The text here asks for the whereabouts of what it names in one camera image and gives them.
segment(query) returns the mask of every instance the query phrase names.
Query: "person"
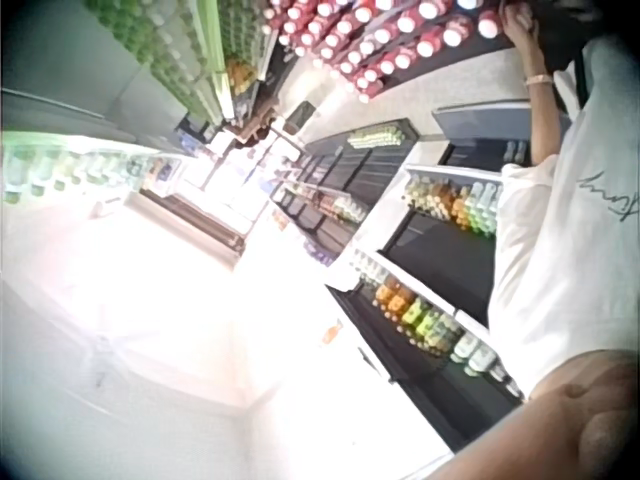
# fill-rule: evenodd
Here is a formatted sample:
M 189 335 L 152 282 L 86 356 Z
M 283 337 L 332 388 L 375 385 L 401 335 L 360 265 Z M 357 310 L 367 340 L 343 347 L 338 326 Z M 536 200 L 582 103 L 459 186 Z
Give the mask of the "person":
M 489 329 L 527 400 L 430 478 L 599 478 L 637 427 L 640 74 L 615 39 L 589 43 L 589 100 L 563 139 L 537 26 L 500 14 L 533 167 L 502 171 Z

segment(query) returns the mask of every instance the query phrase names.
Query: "white wall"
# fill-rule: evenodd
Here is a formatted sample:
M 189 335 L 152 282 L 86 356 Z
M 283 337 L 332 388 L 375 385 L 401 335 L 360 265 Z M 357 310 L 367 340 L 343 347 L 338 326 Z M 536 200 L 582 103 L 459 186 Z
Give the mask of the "white wall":
M 311 58 L 298 61 L 280 92 L 278 112 L 287 117 L 303 100 L 316 108 L 298 138 L 304 143 L 347 130 L 397 118 L 409 118 L 422 135 L 440 133 L 431 112 L 435 108 L 527 98 L 522 68 L 515 50 L 503 50 L 418 77 L 382 94 L 369 104 L 344 89 L 327 69 Z
M 3 463 L 22 480 L 246 480 L 238 417 L 128 376 L 74 375 L 84 352 L 3 292 Z

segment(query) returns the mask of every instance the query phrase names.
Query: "bottle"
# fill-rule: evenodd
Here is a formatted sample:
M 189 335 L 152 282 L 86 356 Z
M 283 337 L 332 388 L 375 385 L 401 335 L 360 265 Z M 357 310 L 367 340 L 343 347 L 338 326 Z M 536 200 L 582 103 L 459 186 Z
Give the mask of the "bottle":
M 429 353 L 436 354 L 439 351 L 436 348 L 438 343 L 447 335 L 447 333 L 447 315 L 443 313 L 425 335 L 423 349 Z
M 36 158 L 36 150 L 32 147 L 3 148 L 3 180 L 4 201 L 10 205 L 17 204 L 22 192 L 29 184 L 31 167 Z
M 465 363 L 479 345 L 480 340 L 478 337 L 467 332 L 454 347 L 451 360 L 455 363 Z
M 502 383 L 507 378 L 507 371 L 504 369 L 502 363 L 498 361 L 493 368 L 489 370 L 489 375 L 491 375 L 497 382 Z
M 62 156 L 62 150 L 40 151 L 32 167 L 31 194 L 42 197 L 53 179 L 53 170 Z
M 469 358 L 469 363 L 464 372 L 470 377 L 477 377 L 481 373 L 488 372 L 497 359 L 496 352 L 487 345 L 482 344 Z
M 373 306 L 379 307 L 383 312 L 386 311 L 387 304 L 393 299 L 399 289 L 400 282 L 392 275 L 387 276 L 384 283 L 380 285 L 376 291 Z
M 516 384 L 515 380 L 513 380 L 513 378 L 507 382 L 506 388 L 511 395 L 522 400 L 522 392 L 518 388 L 518 385 Z
M 443 319 L 444 326 L 446 328 L 445 334 L 442 335 L 432 348 L 432 353 L 436 357 L 448 355 L 464 331 L 460 325 L 451 317 L 445 316 Z
M 402 316 L 402 321 L 400 325 L 398 325 L 397 330 L 399 333 L 404 333 L 411 340 L 411 344 L 416 344 L 416 329 L 418 325 L 422 322 L 424 316 L 429 311 L 431 305 L 429 305 L 425 300 L 418 297 L 415 299 L 409 310 Z
M 400 287 L 395 297 L 391 299 L 384 316 L 394 323 L 398 323 L 400 318 L 409 310 L 409 307 L 416 298 L 416 294 L 407 287 Z
M 425 349 L 425 339 L 436 322 L 438 322 L 441 315 L 442 313 L 438 309 L 431 307 L 429 310 L 427 310 L 425 316 L 422 318 L 422 322 L 420 322 L 420 324 L 416 327 L 415 338 L 416 343 L 418 344 L 418 346 L 420 346 L 420 348 Z

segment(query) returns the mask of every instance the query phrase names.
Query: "juice bottle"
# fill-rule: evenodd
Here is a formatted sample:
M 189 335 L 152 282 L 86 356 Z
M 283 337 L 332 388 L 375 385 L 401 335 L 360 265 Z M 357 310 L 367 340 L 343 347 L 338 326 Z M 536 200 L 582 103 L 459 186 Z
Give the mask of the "juice bottle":
M 497 359 L 496 352 L 487 345 L 482 344 L 469 358 L 469 363 L 464 368 L 464 373 L 470 377 L 477 377 L 481 373 L 488 372 Z
M 465 363 L 479 345 L 478 337 L 467 332 L 454 347 L 451 360 L 455 363 Z
M 462 328 L 458 323 L 449 316 L 444 318 L 444 324 L 446 327 L 445 334 L 438 339 L 433 347 L 433 353 L 437 356 L 448 355 L 453 350 L 454 345 L 460 340 L 462 335 Z
M 440 318 L 437 322 L 434 323 L 433 327 L 427 332 L 424 337 L 423 349 L 428 351 L 429 353 L 436 354 L 438 349 L 436 346 L 438 342 L 440 342 L 443 337 L 447 335 L 447 316 L 443 313 L 440 315 Z
M 379 307 L 383 312 L 387 309 L 387 304 L 395 297 L 396 292 L 400 289 L 400 282 L 389 275 L 376 291 L 376 298 L 373 301 L 374 307 Z
M 402 320 L 400 325 L 398 325 L 397 330 L 400 333 L 404 333 L 411 340 L 411 344 L 416 344 L 416 329 L 418 325 L 422 322 L 424 316 L 428 313 L 430 309 L 429 303 L 427 303 L 422 298 L 418 297 L 415 299 L 409 310 L 402 316 Z
M 3 147 L 4 201 L 15 205 L 29 184 L 31 167 L 36 158 L 33 147 Z
M 387 305 L 387 311 L 384 316 L 391 319 L 392 322 L 398 323 L 415 299 L 415 293 L 407 287 L 401 287 Z
M 466 202 L 467 198 L 469 198 L 469 192 L 469 187 L 462 187 L 462 190 L 460 190 L 460 195 L 458 195 L 458 198 L 456 198 L 456 200 L 453 202 L 453 206 L 451 207 L 452 217 L 459 217 L 464 213 L 464 202 Z
M 438 309 L 431 307 L 427 310 L 425 316 L 422 318 L 422 321 L 416 327 L 415 337 L 416 342 L 420 346 L 420 348 L 424 348 L 424 341 L 426 336 L 436 324 L 436 322 L 440 319 L 441 315 L 442 313 Z

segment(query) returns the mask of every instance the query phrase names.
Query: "red bottle cap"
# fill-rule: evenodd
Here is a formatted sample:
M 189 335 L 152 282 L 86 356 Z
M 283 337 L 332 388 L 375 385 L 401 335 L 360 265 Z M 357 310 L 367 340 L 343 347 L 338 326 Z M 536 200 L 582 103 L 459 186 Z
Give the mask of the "red bottle cap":
M 358 65 L 362 61 L 362 54 L 358 50 L 352 50 L 347 55 L 347 59 L 354 65 Z
M 342 62 L 340 64 L 340 70 L 342 71 L 342 73 L 345 73 L 347 75 L 352 74 L 355 69 L 356 67 L 354 67 L 351 62 Z
M 391 40 L 394 40 L 400 34 L 400 30 L 398 30 L 398 25 L 394 23 L 387 23 L 376 30 L 374 36 L 376 40 L 383 45 L 386 45 Z
M 500 15 L 493 10 L 487 10 L 480 15 L 478 21 L 478 33 L 484 38 L 496 38 L 502 33 L 502 22 Z
M 457 47 L 469 38 L 472 31 L 473 23 L 471 20 L 463 15 L 457 15 L 447 22 L 442 39 L 450 47 Z
M 336 29 L 343 35 L 349 35 L 356 28 L 358 28 L 360 24 L 360 21 L 356 18 L 353 12 L 347 13 L 344 17 L 342 17 L 342 20 L 338 22 Z
M 376 0 L 378 10 L 391 10 L 398 5 L 398 0 Z
M 369 86 L 369 80 L 367 80 L 364 76 L 358 77 L 356 79 L 356 87 L 359 90 L 365 90 Z
M 364 75 L 364 78 L 366 78 L 369 81 L 369 83 L 372 83 L 380 78 L 381 73 L 382 72 L 380 71 L 380 67 L 373 66 L 373 67 L 367 68 L 364 71 L 363 75 Z
M 340 6 L 335 1 L 324 1 L 318 4 L 318 15 L 328 17 L 340 10 Z
M 418 59 L 415 47 L 402 47 L 396 55 L 396 67 L 406 70 Z
M 380 62 L 380 71 L 385 75 L 391 75 L 396 71 L 396 56 L 394 53 L 387 53 Z
M 424 17 L 420 15 L 418 7 L 410 8 L 400 15 L 398 29 L 404 33 L 411 33 L 424 23 Z
M 420 37 L 416 51 L 421 57 L 431 57 L 442 49 L 442 27 L 434 27 Z
M 356 19 L 360 23 L 369 23 L 377 13 L 375 0 L 362 0 L 355 9 Z
M 322 58 L 326 58 L 327 60 L 331 60 L 334 57 L 334 55 L 335 55 L 335 52 L 331 47 L 324 47 L 322 50 L 320 50 L 320 56 Z
M 458 5 L 465 10 L 475 10 L 480 8 L 483 3 L 483 0 L 458 0 Z
M 433 20 L 447 13 L 453 6 L 453 0 L 423 0 L 418 10 L 427 20 Z

